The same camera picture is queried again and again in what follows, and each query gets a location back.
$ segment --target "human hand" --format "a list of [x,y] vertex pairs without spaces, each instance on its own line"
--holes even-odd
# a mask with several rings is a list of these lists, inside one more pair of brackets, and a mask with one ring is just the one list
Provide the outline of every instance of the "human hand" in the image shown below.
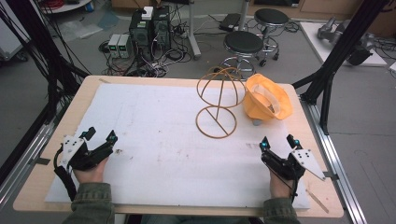
[[277,177],[276,174],[270,170],[270,191],[271,198],[290,198],[291,187],[293,185],[292,180],[283,180]]
[[97,166],[93,167],[91,170],[80,171],[73,170],[78,183],[102,183],[103,182],[103,172],[105,171],[105,166],[108,157],[102,160]]

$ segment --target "person's arm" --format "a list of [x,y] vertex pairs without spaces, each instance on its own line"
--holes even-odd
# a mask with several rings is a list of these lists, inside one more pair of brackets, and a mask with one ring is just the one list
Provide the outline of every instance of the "person's arm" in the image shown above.
[[263,217],[265,224],[300,223],[296,212],[291,205],[290,187],[292,181],[285,181],[286,185],[270,171],[271,199],[264,202]]
[[64,221],[68,223],[114,223],[114,205],[111,187],[103,183],[107,159],[89,171],[74,170],[79,182],[76,198],[72,202],[73,213]]

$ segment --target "white board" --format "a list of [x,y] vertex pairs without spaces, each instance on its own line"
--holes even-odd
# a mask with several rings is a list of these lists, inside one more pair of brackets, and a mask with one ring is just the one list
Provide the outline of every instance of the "white board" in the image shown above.
[[[329,40],[318,38],[318,29],[325,23],[300,22],[300,24],[315,53],[320,58],[321,62],[324,63],[333,48],[333,45]],[[373,53],[373,55],[367,58],[359,66],[381,67],[387,65],[387,63],[373,49],[371,49],[370,52]],[[344,62],[343,65],[350,65],[350,63]]]
[[[219,90],[206,90],[219,98]],[[223,102],[231,90],[224,90]],[[270,198],[269,172],[261,161],[260,141],[267,136],[272,150],[287,157],[290,146],[283,121],[253,126],[241,105],[232,109],[236,131],[213,139],[195,125],[197,113],[207,106],[195,88],[102,84],[78,126],[76,136],[91,126],[96,134],[89,149],[104,143],[111,130],[119,140],[106,165],[113,203],[262,207]],[[309,208],[304,184],[296,208]],[[47,202],[70,202],[56,177]]]

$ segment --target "person's left hand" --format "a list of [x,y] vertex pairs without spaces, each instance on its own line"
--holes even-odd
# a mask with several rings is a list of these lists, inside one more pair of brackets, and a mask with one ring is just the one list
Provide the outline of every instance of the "person's left hand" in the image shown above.
[[108,157],[102,160],[96,167],[93,167],[91,170],[87,170],[87,171],[73,170],[78,182],[80,184],[102,183],[103,172],[105,171],[107,160]]

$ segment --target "yellow bucket hat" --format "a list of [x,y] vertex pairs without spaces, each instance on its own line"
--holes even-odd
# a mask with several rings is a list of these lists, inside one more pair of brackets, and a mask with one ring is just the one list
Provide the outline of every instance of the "yellow bucket hat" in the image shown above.
[[285,119],[292,114],[288,94],[262,74],[248,78],[246,87],[243,106],[251,119]]

